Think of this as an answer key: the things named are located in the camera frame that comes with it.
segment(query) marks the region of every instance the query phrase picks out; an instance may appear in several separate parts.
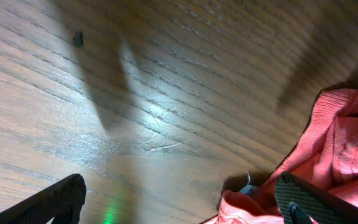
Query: wooden floor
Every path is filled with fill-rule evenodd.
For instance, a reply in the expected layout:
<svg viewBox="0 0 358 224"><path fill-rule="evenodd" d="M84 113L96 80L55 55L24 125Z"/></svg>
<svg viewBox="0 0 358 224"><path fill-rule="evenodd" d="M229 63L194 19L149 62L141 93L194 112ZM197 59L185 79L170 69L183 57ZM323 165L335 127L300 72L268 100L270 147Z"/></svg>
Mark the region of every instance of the wooden floor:
<svg viewBox="0 0 358 224"><path fill-rule="evenodd" d="M333 85L358 87L356 0L0 0L0 212L80 173L82 223L202 222Z"/></svg>

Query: wrinkled fabric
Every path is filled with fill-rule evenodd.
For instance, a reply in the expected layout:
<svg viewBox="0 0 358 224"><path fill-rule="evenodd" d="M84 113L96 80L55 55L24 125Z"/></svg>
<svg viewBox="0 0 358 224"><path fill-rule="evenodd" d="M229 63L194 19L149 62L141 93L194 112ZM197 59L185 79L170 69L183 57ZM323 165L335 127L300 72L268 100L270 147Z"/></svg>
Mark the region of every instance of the wrinkled fabric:
<svg viewBox="0 0 358 224"><path fill-rule="evenodd" d="M358 207L358 90L320 94L295 150L250 198L227 190L207 224L283 223L274 184L284 171Z"/></svg>

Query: hardwood floor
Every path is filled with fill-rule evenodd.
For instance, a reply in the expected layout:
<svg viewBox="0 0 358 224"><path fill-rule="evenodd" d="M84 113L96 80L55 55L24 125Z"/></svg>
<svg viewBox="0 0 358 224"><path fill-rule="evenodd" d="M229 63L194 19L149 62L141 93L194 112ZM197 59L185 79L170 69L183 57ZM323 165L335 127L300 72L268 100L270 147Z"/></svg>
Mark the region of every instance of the hardwood floor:
<svg viewBox="0 0 358 224"><path fill-rule="evenodd" d="M355 0L0 0L0 212L80 173L82 223L202 222L343 86Z"/></svg>

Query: scratch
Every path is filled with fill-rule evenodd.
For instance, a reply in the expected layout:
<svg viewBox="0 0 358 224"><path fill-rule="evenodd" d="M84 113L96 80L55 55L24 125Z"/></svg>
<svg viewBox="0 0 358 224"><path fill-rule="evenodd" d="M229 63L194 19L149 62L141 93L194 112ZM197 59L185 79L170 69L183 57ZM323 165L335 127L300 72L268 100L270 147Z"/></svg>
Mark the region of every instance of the scratch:
<svg viewBox="0 0 358 224"><path fill-rule="evenodd" d="M146 161L146 162L138 162L136 163L135 165L136 166L139 166L139 165L144 165L144 164L154 164L156 163L157 161Z"/></svg>
<svg viewBox="0 0 358 224"><path fill-rule="evenodd" d="M148 159L161 159L161 158L153 157L153 156L142 156L142 154L139 154L139 155L128 154L128 155L123 155L123 156L144 157L144 158L148 158Z"/></svg>
<svg viewBox="0 0 358 224"><path fill-rule="evenodd" d="M152 110L150 110L149 106L147 106L147 108L149 109L150 114L151 114L152 117L154 118L154 121L155 121L159 126L161 126L161 125L158 123L157 119L155 119L155 116L154 116L154 114L152 113Z"/></svg>
<svg viewBox="0 0 358 224"><path fill-rule="evenodd" d="M171 148L171 147L175 147L175 146L183 144L183 143L185 143L185 142L187 142L189 140L190 139L187 139L185 141L178 142L178 143L175 143L175 144L170 144L170 145L167 145L167 146L154 147L154 148L149 149L149 152L153 152L153 151L156 151L156 150L159 150L159 149L168 149L168 148Z"/></svg>
<svg viewBox="0 0 358 224"><path fill-rule="evenodd" d="M59 107L59 109L63 111L63 113L66 113L66 111L64 111L58 104L56 104L56 106Z"/></svg>
<svg viewBox="0 0 358 224"><path fill-rule="evenodd" d="M80 106L77 106L76 108L75 108L75 110L74 110L74 112L73 112L73 114L74 114L74 116L73 116L73 121L74 121L74 126L75 127L77 127L77 119L76 119L76 117L77 117L77 111L78 111L78 108L79 108Z"/></svg>
<svg viewBox="0 0 358 224"><path fill-rule="evenodd" d="M66 140L66 142L67 142L66 132L65 132L65 129L63 128L62 123L60 122L59 116L56 116L56 119L57 119L57 121L59 122L60 129L62 129L63 135L64 135L65 140Z"/></svg>
<svg viewBox="0 0 358 224"><path fill-rule="evenodd" d="M169 108L164 114L162 114L161 116L164 116L164 115L165 115L165 117L168 118L168 117L167 117L167 113L169 113L169 112L171 112L171 111L174 111L175 109L176 109L176 107L171 107L171 108Z"/></svg>
<svg viewBox="0 0 358 224"><path fill-rule="evenodd" d="M198 63L198 62L195 62L195 61L192 61L192 60L185 60L185 62L188 62L188 63L192 63L198 67L204 67L204 68L208 68L205 64L202 64L202 63Z"/></svg>
<svg viewBox="0 0 358 224"><path fill-rule="evenodd" d="M165 128L162 132L160 132L160 133L158 133L158 134L152 136L152 137L149 138L148 140L142 141L142 143L146 143L146 142L151 141L151 140L153 140L153 139L155 139L155 138L158 138L158 137L161 136L167 129L168 129L168 128Z"/></svg>

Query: pink fabric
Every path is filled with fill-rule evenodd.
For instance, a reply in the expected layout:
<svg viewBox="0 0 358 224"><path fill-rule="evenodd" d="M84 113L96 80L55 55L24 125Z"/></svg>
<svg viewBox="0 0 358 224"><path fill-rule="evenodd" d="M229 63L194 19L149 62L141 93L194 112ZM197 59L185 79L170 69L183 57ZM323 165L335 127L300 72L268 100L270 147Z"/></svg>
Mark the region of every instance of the pink fabric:
<svg viewBox="0 0 358 224"><path fill-rule="evenodd" d="M250 198L227 190L218 216L205 222L283 223L274 184L284 171L358 207L358 90L325 91L296 149Z"/></svg>

